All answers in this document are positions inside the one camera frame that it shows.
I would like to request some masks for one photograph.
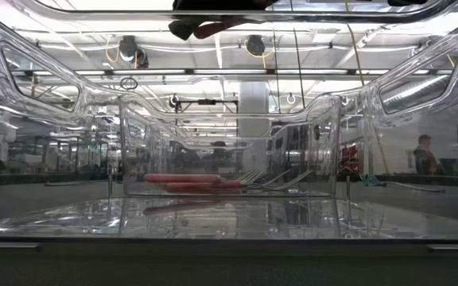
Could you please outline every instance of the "ceiling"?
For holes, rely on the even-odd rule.
[[[117,7],[108,0],[41,0],[45,5],[61,10],[170,10],[173,0],[119,0]],[[169,31],[170,21],[56,21],[16,10],[11,0],[0,0],[0,21],[27,40],[76,71],[132,70],[133,64],[118,57],[118,42],[122,36],[135,36],[139,47],[149,59],[149,69],[158,69],[164,75],[134,75],[138,88],[134,92],[150,99],[157,108],[168,109],[172,95],[182,100],[237,99],[242,81],[264,81],[270,90],[270,112],[294,112],[315,96],[329,91],[343,91],[359,87],[359,77],[352,75],[323,75],[313,69],[357,69],[351,34],[347,25],[332,23],[275,22],[240,25],[199,40],[190,37],[183,41]],[[343,10],[344,2],[293,1],[293,10]],[[411,7],[389,7],[386,1],[350,1],[352,11],[405,12]],[[291,10],[289,1],[280,1],[274,10]],[[353,24],[355,43],[363,70],[377,70],[365,75],[365,83],[399,65],[425,48],[429,41],[444,36],[458,27],[458,12],[428,21],[407,25]],[[250,35],[260,35],[266,46],[266,58],[255,57],[245,49]],[[15,71],[37,70],[32,55],[7,56],[17,63]],[[287,75],[227,74],[231,69],[298,70]],[[212,75],[171,75],[170,70],[215,70]],[[121,88],[125,77],[90,75],[87,78],[109,88]],[[44,100],[53,104],[75,102],[78,91],[62,87],[47,92],[51,85],[45,82],[34,92],[44,92]],[[227,106],[191,105],[190,112],[230,112]]]

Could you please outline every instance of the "ceiling light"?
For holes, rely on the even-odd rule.
[[[297,69],[285,69],[277,70],[278,74],[289,74],[296,75],[299,73]],[[345,75],[347,70],[345,69],[301,69],[302,74],[311,74],[311,75],[322,75],[322,74],[335,74],[335,75]]]
[[[196,75],[263,75],[266,69],[198,69],[194,70]]]
[[[104,75],[104,71],[76,71],[78,75]]]
[[[102,65],[106,66],[106,67],[109,67],[111,69],[115,69],[113,66],[111,66],[111,64],[109,63],[102,63]]]
[[[35,75],[52,75],[52,73],[48,71],[35,71],[34,74]]]
[[[429,70],[419,70],[419,71],[415,71],[414,75],[426,75],[428,73],[429,73]]]
[[[362,70],[362,75],[384,75],[388,70]]]
[[[453,73],[453,70],[439,70],[437,71],[438,75],[451,75]]]
[[[184,74],[184,70],[118,70],[116,75]]]

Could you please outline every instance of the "hanging cable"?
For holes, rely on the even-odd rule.
[[[294,11],[293,0],[290,0],[289,3],[291,4],[291,11]],[[293,32],[294,32],[294,42],[296,44],[296,56],[298,59],[298,75],[300,76],[301,102],[303,103],[303,108],[305,108],[305,94],[303,92],[303,77],[301,76],[300,50],[298,49],[298,36],[296,35],[296,29],[294,27],[293,27]]]
[[[107,38],[107,44],[106,44],[106,48],[105,48],[105,56],[107,57],[107,59],[111,62],[111,63],[115,63],[118,61],[119,59],[119,43],[121,42],[121,40],[118,41],[118,49],[116,51],[116,60],[113,60],[111,59],[111,56],[109,56],[109,41],[111,40],[111,37],[112,36],[109,36]]]
[[[349,12],[348,0],[344,0],[344,3],[346,4],[346,12]],[[353,43],[353,49],[355,50],[356,64],[358,65],[359,80],[362,83],[362,86],[364,86],[365,81],[363,80],[362,64],[359,61],[359,54],[358,54],[358,48],[356,47],[355,34],[353,33],[353,30],[351,29],[351,26],[349,24],[347,24],[347,28],[349,29],[349,33],[351,34],[351,41]],[[374,130],[375,139],[378,142],[379,152],[381,153],[382,163],[384,164],[385,172],[386,174],[389,174],[390,172],[388,169],[388,163],[386,162],[385,153],[384,153],[384,150],[382,149],[381,139],[378,136],[378,131],[374,126],[374,122],[372,121],[372,118],[370,121],[371,121],[372,129]]]
[[[427,48],[429,47],[430,42],[432,42],[432,41],[431,41],[431,40],[428,40],[428,41],[425,43],[425,46],[427,46]],[[449,61],[450,64],[452,65],[452,68],[454,68],[454,67],[455,67],[455,63],[453,62],[452,57],[451,57],[449,54],[446,54],[446,56],[448,57],[448,61]]]
[[[271,24],[271,28],[274,30],[274,51],[277,51],[277,37],[275,35],[275,26],[274,24],[272,23]],[[281,104],[280,104],[280,86],[279,86],[279,83],[278,83],[278,72],[277,72],[277,69],[278,69],[278,59],[277,59],[277,53],[275,53],[275,76],[277,77],[277,101],[278,101],[278,113],[281,114],[282,113],[282,110],[281,110]]]

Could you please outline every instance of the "duct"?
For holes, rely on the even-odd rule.
[[[394,113],[406,108],[427,102],[443,94],[450,82],[449,75],[441,75],[431,79],[404,84],[389,92],[381,93],[382,106],[388,113]]]

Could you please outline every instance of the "fluorescent light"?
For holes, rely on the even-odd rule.
[[[13,128],[13,129],[19,129],[18,127],[13,126],[13,125],[9,124],[8,122],[5,122],[5,125],[8,126],[8,127]]]
[[[314,70],[314,69],[302,69],[301,73],[305,74],[314,74],[314,75],[320,75],[320,74],[336,74],[336,75],[345,75],[347,74],[347,70],[342,70],[342,69],[322,69],[322,70]]]
[[[52,75],[52,73],[48,71],[34,71],[35,75]]]
[[[362,75],[384,75],[388,70],[362,70]]]
[[[300,72],[297,69],[279,69],[277,70],[278,74],[283,75],[297,75]],[[301,69],[302,74],[311,74],[311,75],[322,75],[322,74],[336,74],[336,75],[345,75],[347,70],[345,69]]]
[[[414,72],[414,75],[426,75],[429,73],[429,70],[418,70]]]
[[[266,69],[200,69],[194,70],[194,73],[197,75],[264,75]]]
[[[184,74],[184,70],[118,70],[116,75]]]
[[[109,63],[102,63],[102,65],[106,66],[106,67],[109,67],[111,69],[115,69],[113,66],[111,66],[111,64]]]
[[[17,68],[20,68],[21,65],[20,64],[17,64],[16,62],[12,61],[12,60],[9,60],[9,59],[6,59],[7,62],[11,63],[12,65],[16,66]]]
[[[16,110],[14,110],[14,109],[11,109],[11,108],[9,108],[9,107],[6,107],[6,106],[0,106],[0,108],[1,108],[2,110],[9,111],[9,112],[11,112],[11,113],[13,113],[13,114],[24,115],[23,113],[21,113],[21,112],[19,112],[19,111],[16,111]]]
[[[437,71],[438,75],[451,75],[453,73],[453,70],[439,70]]]
[[[197,128],[197,129],[238,129],[238,126],[181,126],[184,128]]]
[[[78,75],[104,75],[104,71],[76,71]]]

